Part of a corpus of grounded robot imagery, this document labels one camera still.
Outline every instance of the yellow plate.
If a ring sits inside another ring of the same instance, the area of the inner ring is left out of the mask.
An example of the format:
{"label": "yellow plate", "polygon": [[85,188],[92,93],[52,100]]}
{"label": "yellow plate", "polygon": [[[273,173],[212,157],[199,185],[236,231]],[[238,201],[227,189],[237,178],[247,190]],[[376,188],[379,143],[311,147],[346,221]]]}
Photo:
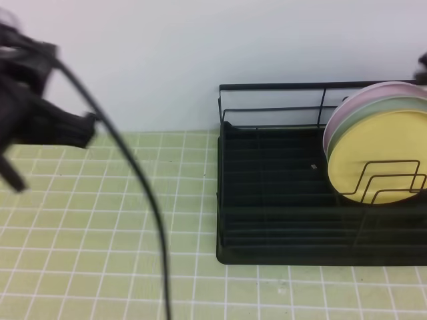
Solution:
{"label": "yellow plate", "polygon": [[[340,193],[353,192],[369,161],[419,160],[418,174],[427,174],[426,137],[427,113],[422,111],[389,111],[361,120],[342,135],[332,151],[328,163],[330,181]],[[373,175],[413,175],[416,167],[414,162],[369,164],[357,192],[344,196],[360,202]],[[412,181],[413,176],[373,178],[363,202],[371,203],[379,190],[409,189]],[[412,188],[420,189],[423,181],[423,176],[417,176]],[[409,191],[381,192],[374,203],[395,202],[413,195]]]}

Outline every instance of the white wall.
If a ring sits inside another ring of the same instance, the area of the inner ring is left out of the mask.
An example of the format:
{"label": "white wall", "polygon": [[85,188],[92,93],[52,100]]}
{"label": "white wall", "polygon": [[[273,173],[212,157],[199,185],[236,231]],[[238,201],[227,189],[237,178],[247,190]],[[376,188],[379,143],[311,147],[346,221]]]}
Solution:
{"label": "white wall", "polygon": [[[220,83],[411,78],[426,0],[0,0],[123,130],[211,129]],[[49,97],[85,106],[59,76]]]}

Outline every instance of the light green tiles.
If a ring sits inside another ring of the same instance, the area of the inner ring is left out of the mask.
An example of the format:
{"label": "light green tiles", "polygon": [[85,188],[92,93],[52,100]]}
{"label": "light green tiles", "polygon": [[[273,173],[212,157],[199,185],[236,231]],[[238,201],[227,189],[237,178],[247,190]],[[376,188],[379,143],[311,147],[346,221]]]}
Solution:
{"label": "light green tiles", "polygon": [[[424,267],[218,263],[218,132],[125,138],[163,209],[175,320],[427,319]],[[112,140],[8,156],[32,191],[0,189],[0,319],[162,320],[155,223]]]}

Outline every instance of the black metal wire frame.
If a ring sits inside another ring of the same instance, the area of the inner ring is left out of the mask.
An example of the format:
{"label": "black metal wire frame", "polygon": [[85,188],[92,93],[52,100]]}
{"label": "black metal wire frame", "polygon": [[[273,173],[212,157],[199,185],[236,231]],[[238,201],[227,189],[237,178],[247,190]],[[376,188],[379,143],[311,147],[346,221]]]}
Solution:
{"label": "black metal wire frame", "polygon": [[[320,118],[322,116],[322,110],[323,109],[334,109],[336,106],[323,106],[324,99],[326,95],[326,91],[328,89],[353,89],[353,88],[362,88],[369,85],[373,85],[379,82],[383,81],[363,81],[363,82],[341,82],[341,83],[284,83],[284,84],[246,84],[246,85],[220,85],[220,97],[218,98],[218,107],[220,112],[220,121],[221,121],[221,128],[220,128],[220,141],[221,141],[221,149],[225,150],[226,146],[226,140],[225,140],[225,132],[224,132],[224,123],[225,123],[225,116],[227,112],[262,112],[262,111],[291,111],[291,110],[308,110],[308,109],[318,109],[318,118],[317,123],[312,124],[303,124],[303,125],[282,125],[282,126],[256,126],[256,125],[248,125],[248,126],[237,126],[238,128],[252,128],[252,129],[260,129],[260,128],[266,128],[266,127],[317,127],[320,128]],[[402,81],[407,83],[415,83],[414,81]],[[323,90],[322,93],[322,100],[320,102],[319,106],[315,107],[281,107],[281,108],[257,108],[257,109],[222,109],[222,102],[221,102],[221,91],[253,91],[253,90],[295,90],[295,89],[301,89],[301,90],[313,90],[313,89],[321,89]],[[221,166],[222,166],[222,181],[224,181],[224,152],[220,156],[221,158]],[[407,189],[381,189],[377,190],[371,200],[370,203],[366,204],[365,206],[361,207],[361,210],[364,211],[362,215],[361,222],[359,224],[359,228],[357,231],[356,236],[354,237],[354,242],[352,245],[352,249],[357,246],[357,242],[360,238],[360,235],[363,231],[363,228],[365,226],[365,222],[367,220],[367,217],[369,216],[367,207],[372,206],[375,204],[375,200],[379,196],[379,194],[384,192],[401,192],[401,191],[407,191],[409,193],[419,193],[421,190],[424,189],[424,186],[426,184],[427,175],[423,173],[418,173],[418,170],[420,168],[420,161],[417,159],[408,159],[408,160],[385,160],[385,161],[368,161],[365,163],[364,168],[360,174],[359,180],[355,186],[355,189],[351,192],[346,193],[339,193],[336,191],[338,195],[345,196],[345,195],[354,195],[358,192],[360,184],[365,176],[366,169],[369,165],[373,164],[379,164],[379,163],[415,163],[416,168],[413,173],[399,173],[399,174],[383,174],[383,175],[373,175],[369,177],[368,183],[365,187],[365,190],[363,192],[363,196],[360,199],[360,203],[363,204],[366,194],[369,190],[369,186],[371,182],[374,179],[377,178],[383,178],[383,177],[413,177],[412,182]],[[416,189],[414,188],[416,177],[423,177],[423,182],[421,185],[421,188]],[[220,203],[219,206],[222,208],[224,205],[224,186],[221,188],[221,197],[220,197]]]}

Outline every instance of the black object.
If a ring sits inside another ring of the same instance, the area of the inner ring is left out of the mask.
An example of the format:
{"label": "black object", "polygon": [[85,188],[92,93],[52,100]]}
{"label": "black object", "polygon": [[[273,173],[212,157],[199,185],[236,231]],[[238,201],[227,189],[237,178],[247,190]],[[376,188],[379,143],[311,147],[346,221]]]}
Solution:
{"label": "black object", "polygon": [[[323,90],[318,107],[222,111],[220,96],[217,219],[220,262],[427,265],[425,190],[410,186],[407,191],[417,195],[397,203],[369,205],[338,194],[328,179],[322,150],[324,124],[320,119],[322,110],[335,107],[323,106],[326,91],[361,88],[377,82],[380,81],[220,85],[220,94],[225,90],[297,89],[302,94],[310,89]],[[233,126],[226,121],[229,112],[265,110],[302,113],[318,110],[318,120],[298,127]],[[426,176],[418,173],[417,159],[399,161],[413,162],[414,172],[405,175],[422,176],[425,181]]]}

